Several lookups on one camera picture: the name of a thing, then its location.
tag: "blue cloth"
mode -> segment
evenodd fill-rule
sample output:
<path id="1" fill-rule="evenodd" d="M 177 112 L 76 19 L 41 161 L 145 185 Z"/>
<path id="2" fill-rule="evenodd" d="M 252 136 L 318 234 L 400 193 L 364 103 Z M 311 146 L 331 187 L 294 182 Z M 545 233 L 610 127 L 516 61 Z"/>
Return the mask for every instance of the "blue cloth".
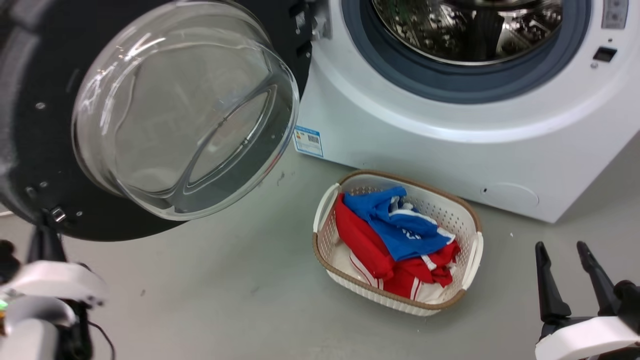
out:
<path id="1" fill-rule="evenodd" d="M 344 194 L 344 204 L 376 231 L 396 261 L 432 254 L 447 245 L 451 237 L 438 232 L 438 225 L 425 217 L 389 214 L 397 198 L 406 196 L 400 186 L 383 192 L 365 195 Z"/>

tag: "laundry basket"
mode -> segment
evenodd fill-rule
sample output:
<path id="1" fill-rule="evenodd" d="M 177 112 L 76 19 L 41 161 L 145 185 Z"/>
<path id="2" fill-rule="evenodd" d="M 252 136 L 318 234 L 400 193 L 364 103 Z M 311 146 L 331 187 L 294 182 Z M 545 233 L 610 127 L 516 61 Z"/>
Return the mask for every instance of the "laundry basket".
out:
<path id="1" fill-rule="evenodd" d="M 345 247 L 335 225 L 335 201 L 341 192 L 361 195 L 396 186 L 406 189 L 405 201 L 420 213 L 431 217 L 440 227 L 456 235 L 460 253 L 456 257 L 453 282 L 436 300 L 418 302 L 375 288 L 345 269 L 332 264 L 337 249 Z M 417 316 L 429 316 L 459 301 L 474 280 L 483 251 L 483 237 L 476 212 L 464 200 L 429 186 L 383 172 L 361 170 L 353 172 L 327 190 L 314 219 L 313 246 L 316 258 L 338 284 L 393 309 Z"/>

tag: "red cloth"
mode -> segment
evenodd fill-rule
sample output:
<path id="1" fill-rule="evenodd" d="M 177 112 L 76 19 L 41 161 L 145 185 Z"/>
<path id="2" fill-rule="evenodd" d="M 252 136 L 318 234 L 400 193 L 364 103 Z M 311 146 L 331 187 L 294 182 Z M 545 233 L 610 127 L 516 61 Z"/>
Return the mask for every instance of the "red cloth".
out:
<path id="1" fill-rule="evenodd" d="M 395 262 L 380 236 L 365 220 L 354 214 L 344 203 L 340 194 L 335 205 L 335 223 L 342 241 L 353 251 L 367 271 L 376 279 L 384 280 L 384 290 L 412 299 L 414 281 L 445 287 L 453 282 L 448 264 L 455 261 L 460 252 L 458 242 L 453 241 L 429 258 L 436 265 L 429 270 L 422 258 Z"/>

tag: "stainless steel drum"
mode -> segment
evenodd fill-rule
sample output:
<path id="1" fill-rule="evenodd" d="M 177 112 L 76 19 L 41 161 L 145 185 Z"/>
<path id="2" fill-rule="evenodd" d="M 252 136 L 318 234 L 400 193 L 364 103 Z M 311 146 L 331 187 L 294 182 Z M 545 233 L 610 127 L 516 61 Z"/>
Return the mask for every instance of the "stainless steel drum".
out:
<path id="1" fill-rule="evenodd" d="M 372 0 L 404 45 L 455 65 L 489 65 L 522 56 L 552 38 L 563 0 Z"/>

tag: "concrete floor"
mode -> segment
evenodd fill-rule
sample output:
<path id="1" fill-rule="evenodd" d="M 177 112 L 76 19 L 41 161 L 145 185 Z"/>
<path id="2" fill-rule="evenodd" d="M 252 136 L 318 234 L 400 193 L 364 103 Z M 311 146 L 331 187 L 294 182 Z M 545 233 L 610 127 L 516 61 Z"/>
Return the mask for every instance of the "concrete floor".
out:
<path id="1" fill-rule="evenodd" d="M 617 282 L 640 282 L 640 170 L 635 139 L 556 225 L 475 204 L 482 265 L 467 296 L 429 318 L 360 298 L 331 281 L 311 249 L 324 191 L 350 169 L 289 147 L 263 184 L 231 208 L 123 243 L 65 239 L 111 286 L 91 313 L 119 359 L 534 359 L 540 335 L 534 244 L 544 241 L 574 315 L 597 303 L 575 242 Z M 23 254 L 29 224 L 0 218 Z M 96 359 L 109 359 L 93 334 Z"/>

